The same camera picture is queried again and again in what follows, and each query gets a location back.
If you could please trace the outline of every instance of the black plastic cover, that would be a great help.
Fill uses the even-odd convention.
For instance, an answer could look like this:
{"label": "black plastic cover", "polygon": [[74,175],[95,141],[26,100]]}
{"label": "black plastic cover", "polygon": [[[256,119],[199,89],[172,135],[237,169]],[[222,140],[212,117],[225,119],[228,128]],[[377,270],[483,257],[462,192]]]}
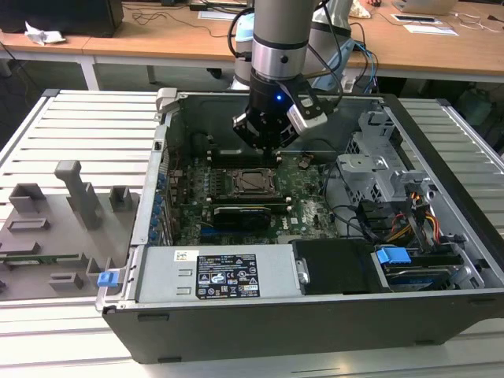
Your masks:
{"label": "black plastic cover", "polygon": [[371,259],[374,248],[363,239],[295,240],[296,259],[306,261],[306,295],[384,292]]}

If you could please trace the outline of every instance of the wooden desk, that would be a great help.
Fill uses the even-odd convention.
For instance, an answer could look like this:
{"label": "wooden desk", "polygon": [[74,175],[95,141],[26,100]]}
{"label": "wooden desk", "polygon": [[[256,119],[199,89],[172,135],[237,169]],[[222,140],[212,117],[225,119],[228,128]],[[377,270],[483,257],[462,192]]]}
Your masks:
{"label": "wooden desk", "polygon": [[[452,26],[459,36],[413,34],[403,26],[389,24],[380,13],[394,24],[391,13],[400,13],[390,0],[384,0],[380,8],[366,6],[373,12],[372,18],[359,22],[365,30],[367,47],[380,62],[378,75],[416,77],[421,79],[504,81],[504,26],[498,21],[487,20],[489,14],[504,20],[504,7],[459,2],[454,12],[481,16],[482,24],[499,30],[472,30],[460,25],[454,16],[440,16],[446,21],[443,27]],[[352,27],[352,37],[362,41],[361,30]],[[364,65],[360,53],[353,53],[347,71]]]}
{"label": "wooden desk", "polygon": [[[233,68],[234,58],[228,51],[226,38],[213,38],[206,29],[185,24],[206,26],[213,35],[226,35],[229,21],[199,20],[197,12],[161,7],[159,3],[126,2],[124,5],[130,9],[124,9],[124,22],[111,39],[66,36],[67,43],[39,46],[24,35],[4,34],[2,41],[19,59],[79,63],[91,90],[99,89],[97,63],[146,65],[150,67],[150,77],[156,65]],[[368,7],[398,23],[390,16],[398,13],[390,0],[383,0],[380,8]],[[500,33],[464,28],[453,16],[440,19],[453,25],[458,37],[412,34],[376,14],[370,20],[351,18],[350,22],[360,22],[364,27],[368,48],[380,60],[379,76],[504,83],[504,30],[502,23],[487,20],[488,14],[503,20],[504,7],[459,2],[455,11],[482,16],[484,25]],[[135,21],[133,15],[141,12],[146,15],[162,13],[157,19],[140,25],[137,21],[144,23],[147,19]],[[361,40],[358,27],[353,29],[353,37]],[[0,58],[8,57],[0,50]],[[363,66],[362,55],[353,53],[346,76],[357,76]]]}
{"label": "wooden desk", "polygon": [[[126,6],[142,8],[138,3],[126,3]],[[123,24],[117,29],[114,37],[90,38],[83,47],[84,54],[234,61],[225,38],[230,21],[199,20],[198,12],[190,11],[188,8],[170,9],[153,6],[150,9],[124,9]],[[152,17],[147,15],[157,12],[160,13],[155,20],[133,19],[133,16],[138,17],[141,13],[144,13],[145,17]],[[210,36],[209,30],[205,28],[195,28],[189,24],[204,26],[212,32],[212,35],[219,38]]]}

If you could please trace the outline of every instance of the power supply label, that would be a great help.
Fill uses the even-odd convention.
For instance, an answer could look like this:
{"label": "power supply label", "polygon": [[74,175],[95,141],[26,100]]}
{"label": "power supply label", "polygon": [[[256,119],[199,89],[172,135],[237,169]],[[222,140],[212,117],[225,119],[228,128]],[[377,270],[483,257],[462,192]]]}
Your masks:
{"label": "power supply label", "polygon": [[199,299],[260,296],[255,254],[198,256],[196,277]]}

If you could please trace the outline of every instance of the metal slotted platform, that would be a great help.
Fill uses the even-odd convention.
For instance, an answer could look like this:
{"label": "metal slotted platform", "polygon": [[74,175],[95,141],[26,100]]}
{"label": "metal slotted platform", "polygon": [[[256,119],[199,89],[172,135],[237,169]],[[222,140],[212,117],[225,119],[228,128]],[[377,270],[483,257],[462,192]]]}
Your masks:
{"label": "metal slotted platform", "polygon": [[[141,192],[156,126],[154,100],[154,93],[87,91],[41,98],[0,153],[0,221],[9,214],[8,197],[17,182],[38,182],[45,193],[66,192],[52,174],[61,159],[81,160],[83,179],[96,191],[127,184]],[[487,214],[496,214],[504,188],[502,177],[490,175],[497,176],[502,163],[492,160],[484,143],[471,141],[472,130],[450,108],[425,100],[403,103]],[[482,176],[470,181],[470,175]],[[487,176],[493,184],[482,181]],[[442,346],[139,365],[95,310],[94,300],[0,302],[0,376],[37,376],[43,367],[53,378],[497,378],[504,369],[502,319],[476,324]]]}
{"label": "metal slotted platform", "polygon": [[0,222],[9,216],[17,183],[47,195],[67,193],[53,172],[80,160],[84,182],[97,193],[128,185],[140,193],[156,128],[155,93],[60,91],[42,97],[0,155]]}
{"label": "metal slotted platform", "polygon": [[[451,106],[436,100],[402,99],[401,103],[504,237],[504,161]],[[403,143],[402,148],[421,169],[410,146]]]}

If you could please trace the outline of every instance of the white paper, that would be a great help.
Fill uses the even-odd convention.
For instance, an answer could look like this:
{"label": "white paper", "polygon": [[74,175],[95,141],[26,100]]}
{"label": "white paper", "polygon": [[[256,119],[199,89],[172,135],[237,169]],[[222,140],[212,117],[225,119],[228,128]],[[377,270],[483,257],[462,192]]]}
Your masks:
{"label": "white paper", "polygon": [[458,34],[450,28],[441,28],[436,26],[428,25],[404,25],[404,27],[410,33],[420,33],[420,34],[436,34],[436,35],[456,35]]}
{"label": "white paper", "polygon": [[26,25],[24,35],[26,35],[32,42],[38,43],[41,46],[44,46],[46,43],[59,43],[66,41],[59,31],[39,30],[30,26],[28,22],[25,22],[24,24]]}

